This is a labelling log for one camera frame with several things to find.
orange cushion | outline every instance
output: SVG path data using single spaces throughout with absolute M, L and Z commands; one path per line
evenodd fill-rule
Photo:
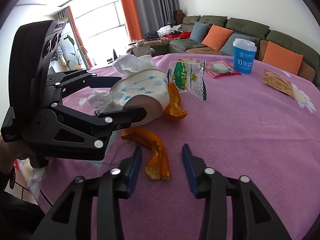
M 233 33 L 232 30 L 213 25 L 201 44 L 219 51 Z
M 294 53 L 269 41 L 262 62 L 296 75 L 302 59 L 303 55 Z

green sofa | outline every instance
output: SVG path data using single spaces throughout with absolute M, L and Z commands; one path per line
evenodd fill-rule
M 316 83 L 316 74 L 320 69 L 320 55 L 302 41 L 287 34 L 270 30 L 269 26 L 261 23 L 237 18 L 228 19 L 226 16 L 187 16 L 183 19 L 182 29 L 191 32 L 196 21 L 200 23 L 209 23 L 208 31 L 212 25 L 217 25 L 233 30 L 234 33 L 241 33 L 254 37 L 254 43 L 257 47 L 255 59 L 257 60 L 263 60 L 266 49 L 265 44 L 267 44 L 268 41 L 303 55 L 303 64 L 300 66 L 301 69 L 299 70 L 298 75 Z M 215 51 L 190 39 L 175 39 L 170 41 L 168 51 L 169 53 L 224 55 L 219 51 Z

blue gripper pad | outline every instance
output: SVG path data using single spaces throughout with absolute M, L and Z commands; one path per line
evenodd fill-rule
M 126 193 L 127 193 L 127 197 L 129 198 L 131 194 L 134 192 L 137 185 L 138 175 L 139 175 L 141 163 L 142 163 L 141 147 L 137 146 L 133 156 L 128 159 L 129 159 L 129 166 L 126 169 L 124 176 L 127 177 L 128 188 Z
M 194 157 L 191 153 L 188 144 L 182 148 L 182 162 L 186 170 L 190 191 L 195 197 L 198 197 L 198 178 L 201 176 L 202 171 L 206 168 L 204 160 Z
M 121 80 L 121 77 L 92 77 L 87 81 L 91 88 L 111 88 L 115 83 Z

orange curtain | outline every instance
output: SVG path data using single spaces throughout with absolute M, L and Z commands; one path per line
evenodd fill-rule
M 72 15 L 71 7 L 68 6 L 64 10 L 65 10 L 64 13 L 68 17 L 68 22 L 71 25 L 72 32 L 73 32 L 73 34 L 75 36 L 77 46 L 78 46 L 78 48 L 80 48 L 81 46 L 83 46 L 83 42 L 82 42 L 82 39 L 81 39 L 81 37 L 79 35 L 78 29 L 77 29 L 77 26 L 76 26 L 76 23 L 75 23 L 75 19 L 74 19 L 73 15 Z M 82 48 L 79 49 L 79 52 L 81 54 L 82 60 L 83 60 L 83 62 L 85 64 L 85 66 L 87 67 L 87 69 L 92 68 L 93 66 L 92 66 L 92 63 L 91 63 L 90 59 L 85 57 L 85 55 L 87 55 L 87 51 L 82 47 Z
M 132 40 L 142 40 L 143 34 L 140 27 L 140 21 L 138 17 L 138 10 L 136 5 L 136 0 L 119 0 L 125 18 L 125 27 L 130 41 Z

red cloth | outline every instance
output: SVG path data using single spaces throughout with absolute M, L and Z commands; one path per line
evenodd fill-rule
M 190 35 L 191 35 L 191 32 L 184 32 L 184 33 L 180 34 L 179 38 L 180 39 L 189 39 Z

